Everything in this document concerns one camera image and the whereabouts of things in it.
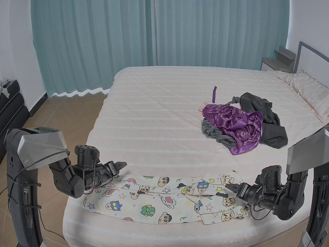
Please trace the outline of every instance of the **brown tile floor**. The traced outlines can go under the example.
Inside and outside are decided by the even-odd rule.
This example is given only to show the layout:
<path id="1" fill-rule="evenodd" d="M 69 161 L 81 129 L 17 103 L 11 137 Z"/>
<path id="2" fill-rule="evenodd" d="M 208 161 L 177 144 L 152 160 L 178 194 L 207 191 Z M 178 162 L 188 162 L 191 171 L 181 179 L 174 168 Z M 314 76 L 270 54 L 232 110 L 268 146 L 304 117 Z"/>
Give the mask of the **brown tile floor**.
<path id="1" fill-rule="evenodd" d="M 102 108 L 106 95 L 97 93 L 68 97 L 52 97 L 48 99 L 37 111 L 34 117 L 29 118 L 25 127 L 47 126 L 60 129 L 63 132 L 68 149 L 74 154 L 77 144 L 85 144 L 88 134 L 92 130 L 95 120 Z M 76 157 L 70 156 L 72 164 L 76 163 Z M 6 158 L 0 165 L 0 191 L 7 186 Z M 62 234 L 64 209 L 68 196 L 59 192 L 52 179 L 49 167 L 39 169 L 38 204 L 42 206 L 41 215 L 45 227 L 56 233 Z M 300 236 L 306 227 L 307 220 L 256 246 L 261 247 L 288 247 L 298 246 Z M 47 239 L 48 247 L 69 247 L 59 236 L 41 228 L 42 235 Z M 15 247 L 17 238 L 14 232 L 11 215 L 7 209 L 7 191 L 0 196 L 0 246 Z M 329 240 L 323 246 L 329 246 Z"/>

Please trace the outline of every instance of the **purple clothing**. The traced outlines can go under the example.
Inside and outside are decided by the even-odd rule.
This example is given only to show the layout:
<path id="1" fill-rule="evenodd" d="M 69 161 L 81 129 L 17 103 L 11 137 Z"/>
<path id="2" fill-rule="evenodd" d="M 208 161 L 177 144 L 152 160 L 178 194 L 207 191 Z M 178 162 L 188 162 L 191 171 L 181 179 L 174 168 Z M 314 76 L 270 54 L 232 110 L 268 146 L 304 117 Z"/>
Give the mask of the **purple clothing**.
<path id="1" fill-rule="evenodd" d="M 230 105 L 208 104 L 202 113 L 213 126 L 236 141 L 236 146 L 229 148 L 232 155 L 242 154 L 258 146 L 264 119 L 260 111 L 246 113 Z"/>

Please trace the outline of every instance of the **mattress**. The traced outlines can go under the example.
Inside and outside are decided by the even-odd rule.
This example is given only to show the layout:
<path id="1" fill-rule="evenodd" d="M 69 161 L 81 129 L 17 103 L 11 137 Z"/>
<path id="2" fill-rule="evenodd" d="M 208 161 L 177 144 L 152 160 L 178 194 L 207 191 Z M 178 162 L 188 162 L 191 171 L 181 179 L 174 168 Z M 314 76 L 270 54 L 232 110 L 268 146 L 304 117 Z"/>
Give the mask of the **mattress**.
<path id="1" fill-rule="evenodd" d="M 134 67 L 120 71 L 90 132 L 87 144 L 100 151 L 102 163 L 125 161 L 121 173 L 152 176 L 201 177 L 239 171 L 253 184 L 262 168 L 281 165 L 286 182 L 288 147 L 323 127 L 307 103 L 277 76 L 264 72 L 214 67 Z M 285 126 L 288 145 L 274 149 L 264 144 L 245 154 L 227 148 L 201 132 L 203 102 L 225 104 L 245 92 L 273 102 Z M 309 171 L 305 202 L 288 221 L 268 215 L 203 225 L 152 225 L 127 222 L 82 207 L 83 197 L 69 198 L 63 233 L 71 247 L 90 246 L 250 246 L 298 224 L 309 216 L 313 171 Z"/>

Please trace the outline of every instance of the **white wall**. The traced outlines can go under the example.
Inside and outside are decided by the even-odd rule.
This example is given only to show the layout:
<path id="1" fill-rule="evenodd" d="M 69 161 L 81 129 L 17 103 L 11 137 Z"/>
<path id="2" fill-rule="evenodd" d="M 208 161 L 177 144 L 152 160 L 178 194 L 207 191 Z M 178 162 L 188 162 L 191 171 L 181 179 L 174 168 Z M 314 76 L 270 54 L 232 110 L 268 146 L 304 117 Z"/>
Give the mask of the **white wall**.
<path id="1" fill-rule="evenodd" d="M 0 79 L 19 82 L 28 110 L 46 93 L 33 46 L 31 0 L 0 0 Z"/>
<path id="2" fill-rule="evenodd" d="M 300 41 L 329 57 L 328 0 L 290 0 L 287 49 L 297 55 Z"/>

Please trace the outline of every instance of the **curtain fold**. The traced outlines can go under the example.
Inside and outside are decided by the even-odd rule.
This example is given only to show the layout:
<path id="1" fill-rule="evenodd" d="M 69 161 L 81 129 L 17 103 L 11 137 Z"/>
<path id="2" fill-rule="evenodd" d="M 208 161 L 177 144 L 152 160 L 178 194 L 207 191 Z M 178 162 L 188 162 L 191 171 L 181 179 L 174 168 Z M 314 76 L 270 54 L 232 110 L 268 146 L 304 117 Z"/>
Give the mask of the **curtain fold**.
<path id="1" fill-rule="evenodd" d="M 47 94 L 108 89 L 121 69 L 152 66 L 151 7 L 151 0 L 31 0 Z"/>
<path id="2" fill-rule="evenodd" d="M 260 69 L 285 47 L 289 0 L 155 0 L 158 65 Z"/>

